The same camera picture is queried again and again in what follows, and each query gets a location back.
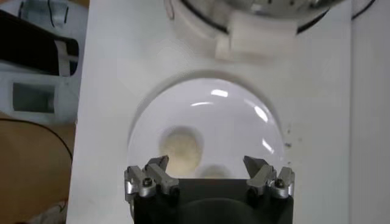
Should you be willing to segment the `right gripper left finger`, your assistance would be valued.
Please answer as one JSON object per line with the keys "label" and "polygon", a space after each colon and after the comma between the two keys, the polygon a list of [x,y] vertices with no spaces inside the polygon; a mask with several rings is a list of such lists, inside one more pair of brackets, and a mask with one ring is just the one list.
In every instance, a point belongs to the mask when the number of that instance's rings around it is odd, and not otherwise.
{"label": "right gripper left finger", "polygon": [[179,180],[166,173],[169,156],[150,159],[141,169],[129,166],[124,171],[125,201],[130,203],[136,196],[151,198],[161,193],[176,200],[180,195]]}

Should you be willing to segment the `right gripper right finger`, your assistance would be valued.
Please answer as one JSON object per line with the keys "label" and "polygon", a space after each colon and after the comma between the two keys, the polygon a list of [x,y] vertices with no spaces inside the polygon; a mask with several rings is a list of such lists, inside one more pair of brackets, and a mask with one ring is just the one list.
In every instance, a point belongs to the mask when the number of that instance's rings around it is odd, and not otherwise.
{"label": "right gripper right finger", "polygon": [[277,199],[294,196],[295,173],[291,168],[282,167],[277,175],[276,169],[264,159],[244,156],[243,162],[250,176],[246,185],[256,197],[264,195],[266,190]]}

